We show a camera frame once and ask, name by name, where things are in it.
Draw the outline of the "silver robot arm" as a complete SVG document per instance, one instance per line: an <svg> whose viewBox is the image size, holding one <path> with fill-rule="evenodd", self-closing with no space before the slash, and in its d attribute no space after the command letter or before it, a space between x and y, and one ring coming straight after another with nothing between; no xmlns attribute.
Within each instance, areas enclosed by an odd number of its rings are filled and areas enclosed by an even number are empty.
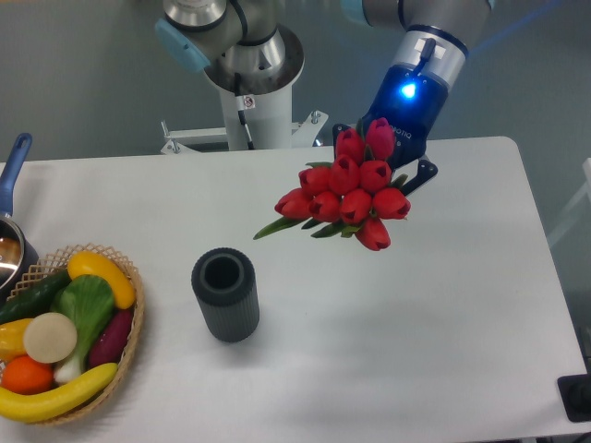
<svg viewBox="0 0 591 443"><path fill-rule="evenodd" d="M477 43L491 1L344 1L344 14L370 27L401 26L404 37L372 104L367 130L384 118L396 136L390 166L417 166L411 194L437 174L428 134ZM273 1L166 1L155 32L185 70L218 90L230 150L286 148L295 142L292 87L304 66L300 40Z"/></svg>

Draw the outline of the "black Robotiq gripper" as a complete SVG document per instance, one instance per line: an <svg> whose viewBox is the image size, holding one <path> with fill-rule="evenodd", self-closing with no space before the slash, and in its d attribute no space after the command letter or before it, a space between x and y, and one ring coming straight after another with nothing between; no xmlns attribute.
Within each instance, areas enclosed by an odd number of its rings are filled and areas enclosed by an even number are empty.
<svg viewBox="0 0 591 443"><path fill-rule="evenodd" d="M415 177L402 187L405 196L413 194L439 172L435 163L422 156L428 134L448 95L447 86L438 80L423 75L415 77L408 67L395 65L387 71L373 103L362 117L365 130L382 117L393 128L397 142L389 159L393 169L418 159ZM332 126L333 154L338 137L349 128L342 123Z"/></svg>

